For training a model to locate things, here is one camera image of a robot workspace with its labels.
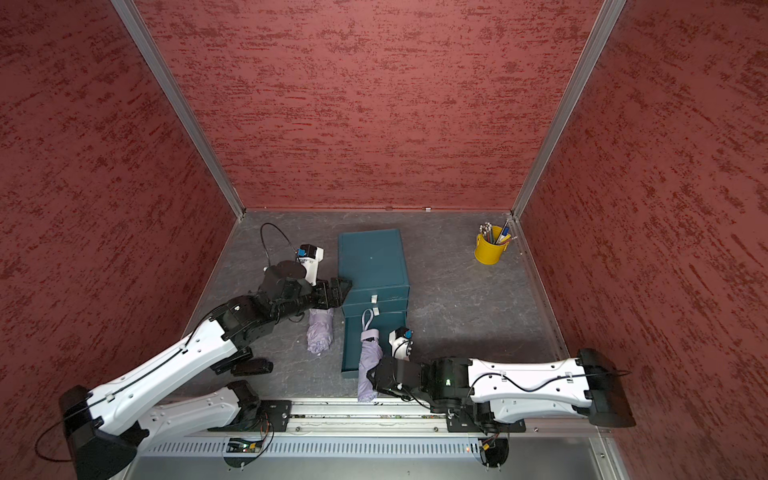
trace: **metal corner post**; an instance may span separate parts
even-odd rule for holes
[[[533,195],[536,184],[544,173],[544,169],[547,167],[549,157],[552,155],[554,147],[557,145],[560,135],[563,133],[565,125],[568,123],[568,119],[578,103],[581,92],[584,90],[584,86],[587,84],[587,80],[589,80],[589,76],[597,64],[598,58],[600,58],[600,53],[603,51],[605,42],[611,35],[614,25],[616,25],[625,2],[626,0],[605,0],[598,12],[592,32],[590,32],[589,38],[587,38],[584,50],[581,51],[581,56],[576,63],[571,80],[565,88],[558,109],[554,113],[549,130],[547,130],[544,141],[541,142],[541,148],[533,160],[531,170],[528,172],[525,182],[523,182],[520,193],[515,200],[515,205],[512,206],[512,214],[518,220],[521,219],[523,210],[531,199],[531,195]]]
[[[157,79],[157,83],[160,84],[163,92],[165,92],[168,101],[173,106],[181,120],[182,125],[187,130],[192,142],[194,143],[200,156],[208,166],[210,174],[214,176],[217,185],[221,189],[221,193],[226,197],[230,207],[235,213],[235,216],[240,219],[245,214],[245,206],[240,201],[240,197],[237,196],[232,183],[230,182],[227,172],[219,163],[219,160],[211,147],[208,139],[205,137],[203,128],[197,123],[197,119],[194,116],[194,112],[190,107],[187,99],[181,93],[179,85],[176,83],[173,74],[165,64],[165,60],[157,49],[157,45],[152,39],[152,35],[141,18],[133,0],[111,0],[114,9],[118,11],[120,19],[123,21],[128,33],[134,39],[134,43],[138,47],[141,55],[144,57],[144,61],[149,65],[150,70]]]
[[[616,25],[625,2],[626,0],[604,0],[587,43],[584,45],[584,50],[582,50],[581,56],[578,59],[571,80],[568,82],[563,98],[560,100],[558,109],[552,118],[549,130],[541,143],[541,148],[536,154],[531,170],[528,172],[528,176],[525,178],[525,182],[523,182],[520,193],[510,211],[512,229],[515,232],[521,258],[528,273],[528,278],[531,281],[533,296],[542,314],[542,319],[550,327],[549,341],[551,348],[559,358],[568,357],[568,348],[560,331],[557,318],[554,315],[552,305],[549,302],[547,291],[536,268],[528,241],[525,239],[522,213],[547,167],[549,158],[560,140],[560,136],[578,103],[581,92],[584,90],[584,86],[587,84],[594,66],[600,58],[600,54],[608,37],[611,35],[611,31],[613,31],[614,25]],[[616,446],[616,442],[609,435],[602,433],[597,438],[590,439],[590,441],[594,454],[594,463],[603,480],[628,480],[629,475],[621,460],[621,454]]]

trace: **metal vent grille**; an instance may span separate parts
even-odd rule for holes
[[[152,457],[244,457],[254,454],[226,453],[227,439],[186,437],[142,452]],[[276,437],[264,457],[337,458],[476,458],[477,439],[398,439],[398,438],[292,438]]]
[[[227,439],[187,437],[177,442],[165,442],[141,452],[144,457],[221,457]]]

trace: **umbrella strap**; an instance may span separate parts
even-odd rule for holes
[[[371,318],[368,320],[368,323],[366,323],[366,313],[371,312]],[[371,325],[371,322],[373,321],[373,310],[367,309],[365,312],[362,313],[361,321],[362,321],[362,329],[367,330],[368,327]]]

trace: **black cable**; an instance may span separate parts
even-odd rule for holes
[[[496,446],[496,439],[498,438],[498,435],[499,435],[499,434],[498,434],[498,433],[496,433],[496,434],[495,434],[495,435],[493,435],[492,437],[488,437],[488,438],[486,438],[485,440],[483,440],[483,441],[482,441],[482,443],[488,443],[488,444],[490,444],[491,442],[493,442],[493,445],[491,445],[491,448],[494,448],[494,447]]]
[[[173,354],[173,355],[171,355],[171,356],[169,356],[167,359],[163,360],[163,362],[161,362],[161,364],[160,364],[160,365],[158,365],[158,366],[154,367],[152,370],[150,370],[149,372],[147,372],[147,373],[143,374],[143,375],[142,375],[142,376],[140,376],[139,378],[135,379],[133,382],[130,382],[130,383],[128,383],[126,386],[123,386],[123,387],[121,387],[121,388],[117,389],[115,392],[111,393],[110,395],[112,395],[112,396],[115,396],[115,395],[117,395],[118,393],[120,393],[120,392],[123,392],[125,389],[131,388],[131,387],[132,387],[133,385],[135,385],[137,382],[140,382],[141,380],[143,380],[143,379],[147,378],[147,376],[149,376],[150,374],[152,374],[152,373],[156,372],[156,371],[157,371],[157,369],[159,369],[160,367],[162,367],[162,366],[164,366],[165,364],[167,364],[168,362],[170,362],[170,361],[171,361],[171,360],[172,360],[172,359],[173,359],[173,358],[174,358],[176,355],[178,355],[179,353],[181,353],[181,352],[183,352],[183,351],[184,351],[184,352],[186,352],[186,351],[187,351],[187,346],[189,345],[190,341],[191,341],[191,340],[192,340],[192,338],[194,337],[194,334],[195,334],[195,333],[197,333],[197,329],[198,329],[198,328],[200,328],[200,325],[202,325],[202,324],[203,324],[203,321],[205,321],[205,320],[207,320],[207,319],[209,319],[209,318],[210,318],[210,317],[203,317],[203,319],[202,319],[200,322],[197,322],[197,325],[194,327],[194,330],[192,330],[192,333],[190,334],[189,338],[188,338],[188,339],[187,339],[187,341],[184,343],[184,347],[183,347],[183,348],[181,348],[181,349],[177,350],[176,352],[174,352],[174,354]],[[67,460],[62,460],[62,459],[60,459],[60,458],[51,458],[51,457],[49,457],[49,456],[47,456],[47,455],[43,455],[42,453],[40,453],[40,441],[43,439],[43,437],[45,436],[45,434],[47,434],[47,433],[48,433],[48,432],[50,432],[51,430],[55,429],[57,426],[59,426],[59,425],[61,425],[62,423],[66,422],[67,420],[71,419],[71,418],[72,418],[72,417],[74,417],[75,415],[77,415],[77,414],[79,414],[79,413],[82,413],[82,412],[84,412],[85,410],[88,410],[88,409],[90,409],[90,408],[92,408],[92,407],[95,407],[96,405],[98,405],[99,403],[102,403],[102,402],[103,402],[103,401],[105,401],[106,399],[107,399],[107,397],[104,397],[103,399],[97,400],[96,402],[93,402],[93,403],[92,403],[92,404],[90,404],[90,405],[86,405],[85,407],[83,407],[83,408],[79,409],[78,411],[76,411],[76,412],[73,412],[73,413],[70,413],[69,415],[65,416],[63,419],[59,420],[58,422],[56,422],[55,424],[51,425],[51,426],[50,426],[50,427],[48,427],[46,430],[44,430],[44,431],[43,431],[43,433],[41,433],[41,434],[40,434],[40,436],[38,436],[37,440],[35,440],[35,455],[37,455],[37,456],[38,456],[38,458],[40,458],[41,460],[45,460],[46,462],[53,462],[53,463],[67,463],[67,462],[72,462],[72,458],[69,458],[69,459],[67,459]]]
[[[483,374],[482,374],[482,375],[480,375],[478,378],[476,378],[474,382],[472,382],[472,384],[469,386],[469,392],[467,392],[467,398],[469,398],[469,396],[472,394],[472,388],[474,388],[474,387],[475,387],[475,384],[478,382],[478,380],[480,380],[480,379],[481,379],[481,378],[483,378],[484,376],[493,376],[493,375],[498,375],[498,376],[501,376],[501,377],[503,377],[503,378],[504,378],[504,379],[505,379],[507,382],[510,382],[512,385],[516,386],[518,389],[522,390],[523,392],[526,392],[526,393],[533,393],[533,392],[537,392],[538,390],[541,390],[541,389],[543,389],[545,386],[547,386],[547,385],[549,385],[550,383],[552,383],[552,382],[555,382],[555,381],[557,381],[557,380],[564,380],[564,379],[575,379],[575,378],[577,378],[577,377],[580,377],[580,376],[602,376],[602,375],[616,375],[616,376],[625,376],[625,375],[629,375],[630,373],[631,373],[631,372],[630,372],[630,371],[628,371],[628,370],[615,370],[615,371],[613,371],[613,372],[581,373],[581,374],[579,374],[579,375],[566,375],[566,376],[556,376],[556,377],[554,377],[554,378],[552,378],[552,379],[549,379],[549,380],[547,380],[546,382],[542,383],[541,385],[539,385],[538,387],[536,387],[536,388],[534,388],[534,389],[526,389],[526,388],[523,388],[523,387],[521,387],[521,386],[520,386],[520,385],[518,385],[517,383],[515,383],[515,382],[514,382],[512,379],[510,379],[510,378],[509,378],[508,376],[506,376],[506,375],[503,375],[503,374],[501,374],[501,373],[496,373],[496,372],[487,372],[487,373],[483,373]]]
[[[400,347],[401,347],[401,346],[403,346],[403,345],[405,345],[406,343],[407,343],[408,345],[410,345],[412,342],[413,342],[413,340],[407,340],[407,341],[405,341],[405,342],[403,342],[403,343],[399,344],[399,345],[398,345],[398,346],[395,348],[395,351],[394,351],[394,352],[392,352],[392,357],[393,357],[393,358],[395,358],[395,359],[397,359],[397,351],[398,351],[398,350],[400,350]]]
[[[274,429],[274,425],[272,424],[272,422],[270,422],[270,417],[266,418],[266,424],[267,424],[268,427],[271,427],[272,436],[270,437],[270,442],[266,445],[266,447],[264,446],[264,442],[263,441],[261,442],[262,448],[259,451],[259,455],[256,455],[256,458],[259,458],[261,455],[264,454],[264,452],[269,450],[270,447],[272,446],[272,442],[275,440],[275,429]]]
[[[280,227],[270,222],[262,223],[261,228],[259,229],[259,236],[261,237],[261,246],[264,247],[264,253],[266,253],[267,266],[272,266],[272,262],[270,260],[270,251],[266,249],[266,244],[264,243],[264,227],[266,227],[267,225],[272,225],[273,227],[277,228],[277,231],[283,234],[283,237],[285,237],[286,241],[290,245],[291,250],[293,250],[293,254],[294,255],[298,254],[299,251],[293,248],[293,243],[290,242],[290,240],[288,239],[288,236],[280,229]]]
[[[424,407],[425,409],[429,410],[430,412],[432,411],[432,409],[431,409],[431,408],[429,408],[428,406],[426,406],[426,405],[424,405],[423,403],[421,403],[421,402],[419,401],[419,399],[417,399],[417,398],[416,398],[416,397],[413,395],[413,392],[411,392],[411,389],[407,389],[407,390],[406,390],[406,386],[402,386],[402,389],[403,389],[403,391],[405,391],[405,392],[406,392],[408,395],[410,395],[410,396],[411,396],[411,400],[415,400],[415,401],[416,401],[416,403],[418,403],[419,405],[421,405],[421,406],[422,406],[422,407]]]
[[[253,426],[254,428],[256,426],[259,426],[259,430],[263,434],[263,437],[261,437],[261,439],[259,439],[257,442],[252,442],[251,440],[246,440],[243,437],[230,437],[230,439],[227,442],[227,444],[229,446],[237,445],[237,447],[240,448],[240,449],[243,449],[243,448],[245,448],[245,447],[247,447],[247,446],[249,446],[249,445],[251,445],[253,443],[260,443],[261,445],[264,445],[264,440],[266,440],[266,437],[270,434],[269,425],[272,425],[271,423],[267,424],[266,434],[265,434],[264,431],[263,431],[263,427],[262,427],[262,424],[264,423],[264,420],[267,420],[268,422],[270,420],[270,417],[266,413],[264,414],[264,418],[259,418],[259,423]]]
[[[305,313],[306,312],[301,312],[301,315],[299,315],[299,319],[298,320],[291,319],[290,317],[288,317],[288,320],[290,320],[293,323],[300,323],[302,320],[304,320],[304,314]]]

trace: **red textured wall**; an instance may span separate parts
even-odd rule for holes
[[[633,480],[768,476],[768,4],[630,0],[523,215]]]
[[[233,214],[108,0],[0,12],[0,478],[74,478],[58,396],[181,335]]]
[[[508,209],[601,0],[137,0],[246,207]]]

